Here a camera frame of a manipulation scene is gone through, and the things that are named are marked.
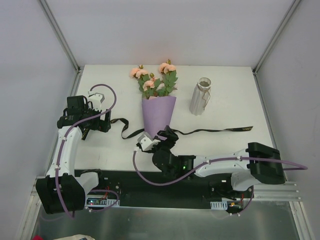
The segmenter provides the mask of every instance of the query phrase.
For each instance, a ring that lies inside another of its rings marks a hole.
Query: white table
[[[134,65],[86,65],[77,95],[88,96],[88,90],[96,84],[107,84],[117,94],[117,103],[111,111],[111,119],[126,118],[127,136],[143,128],[141,92],[135,79],[129,78]],[[158,66],[145,65],[145,69],[160,77]],[[198,132],[188,136],[178,133],[179,140],[172,153],[175,155],[220,155],[244,149],[250,142],[272,147],[267,122],[250,67],[226,66],[177,66],[177,88],[172,95],[176,103],[170,126],[182,132],[195,129],[226,129],[253,126],[248,132]],[[189,111],[197,80],[207,77],[212,81],[211,98],[202,115]],[[94,89],[103,93],[103,108],[113,102],[113,94],[106,87]],[[79,144],[75,169],[101,169],[134,171],[133,149],[139,136],[123,140],[121,122],[111,125],[107,133],[90,131]],[[159,172],[152,163],[152,154],[139,153],[137,167],[141,171]]]

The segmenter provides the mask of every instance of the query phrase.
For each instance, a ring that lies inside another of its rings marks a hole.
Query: pink flower
[[[157,87],[157,90],[160,90],[160,89],[162,89],[162,88],[164,88],[165,87],[165,84],[162,82],[162,83],[160,83],[160,85]]]
[[[136,72],[135,77],[139,79],[141,75],[146,75],[146,74],[148,74],[147,70],[139,69],[139,71]]]
[[[176,66],[175,65],[167,65],[165,66],[163,72],[166,74],[167,72],[173,72],[174,70],[176,70]]]
[[[143,87],[143,91],[147,91],[148,90],[147,87],[150,87],[151,89],[153,89],[155,87],[154,81],[148,80],[143,84],[142,87]]]
[[[130,78],[135,77],[136,73],[137,73],[139,70],[140,70],[139,67],[134,67],[134,68],[132,68],[132,70],[131,70],[131,72],[130,72],[130,75],[129,75]]]
[[[161,63],[161,65],[159,66],[159,73],[163,73],[164,72],[164,69],[166,66],[168,66],[169,64],[164,62],[164,63]]]

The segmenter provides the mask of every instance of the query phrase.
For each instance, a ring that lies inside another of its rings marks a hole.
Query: black ribbon
[[[145,131],[144,128],[142,129],[139,129],[137,131],[134,131],[133,133],[131,133],[129,136],[127,137],[124,137],[123,136],[123,133],[125,130],[127,130],[129,128],[129,121],[125,118],[115,118],[115,119],[112,119],[110,121],[111,124],[115,124],[116,122],[118,121],[121,121],[124,123],[124,127],[122,128],[122,131],[121,131],[121,137],[122,139],[130,139],[130,138],[133,138],[135,136],[137,136],[138,134],[140,133],[143,133]],[[217,132],[222,132],[222,131],[229,131],[229,132],[248,132],[248,131],[251,131],[253,128],[253,126],[246,126],[246,127],[235,127],[235,128],[226,128],[226,129],[222,129],[222,130],[214,130],[214,129],[196,129],[194,131],[191,131],[191,132],[187,132],[187,133],[184,133],[180,130],[176,130],[176,129],[172,129],[174,132],[176,133],[180,133],[182,135],[189,135],[189,134],[194,134],[194,133],[198,133],[198,132],[208,132],[208,133],[217,133]]]

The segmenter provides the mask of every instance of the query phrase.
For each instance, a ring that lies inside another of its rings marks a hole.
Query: gray wall
[[[293,0],[48,0],[81,66],[251,66]]]
[[[75,72],[36,0],[2,1],[0,36],[0,239],[12,240]]]
[[[275,141],[283,159],[305,164],[298,182],[320,237],[320,1],[304,0],[258,72]]]

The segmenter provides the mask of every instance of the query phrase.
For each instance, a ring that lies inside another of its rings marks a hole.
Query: purple wrapping paper
[[[175,96],[142,99],[144,130],[154,138],[166,125],[170,125],[176,103]]]

